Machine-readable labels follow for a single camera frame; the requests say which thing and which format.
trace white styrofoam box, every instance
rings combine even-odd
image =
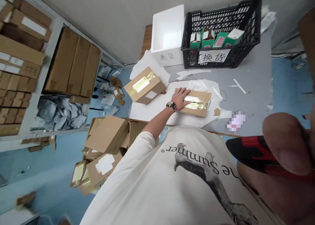
[[[153,15],[151,53],[161,67],[184,63],[181,42],[184,32],[184,5]]]

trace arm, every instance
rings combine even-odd
[[[177,92],[172,95],[172,102],[177,105],[177,110],[182,109],[184,106],[190,104],[189,101],[184,101],[185,96],[190,92],[186,88],[179,88]],[[150,132],[154,139],[157,140],[158,136],[161,134],[164,129],[168,119],[174,113],[173,108],[165,107],[158,115],[156,115],[142,130],[142,132]]]

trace green product box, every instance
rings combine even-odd
[[[213,47],[214,48],[223,47],[224,41],[228,34],[229,34],[228,32],[220,32],[217,36],[217,39],[214,41]]]
[[[201,38],[201,48],[211,48],[215,39],[214,30],[205,26],[201,30]]]
[[[226,37],[223,46],[228,47],[237,45],[241,41],[243,34],[244,31],[242,30],[239,29],[232,30]]]
[[[191,34],[190,35],[190,48],[199,48],[200,47],[200,34]]]

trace person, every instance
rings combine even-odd
[[[189,102],[179,88],[138,135],[88,207],[87,224],[295,224],[315,223],[315,184],[237,167],[221,136],[190,126],[169,127],[169,117]],[[310,145],[315,156],[315,133]],[[286,113],[268,116],[263,135],[289,172],[311,172],[305,131]]]

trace hand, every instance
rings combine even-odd
[[[315,112],[311,116],[309,147],[315,158]],[[262,125],[266,143],[278,162],[289,172],[308,175],[311,157],[302,138],[299,121],[287,113],[268,116]],[[285,223],[309,225],[315,221],[315,182],[304,183],[255,171],[238,162],[240,176],[254,187],[267,205]]]
[[[185,96],[190,92],[190,90],[187,90],[186,88],[178,88],[176,90],[176,93],[172,95],[172,102],[174,102],[177,105],[177,110],[182,109],[186,105],[190,104],[190,101],[184,101]]]

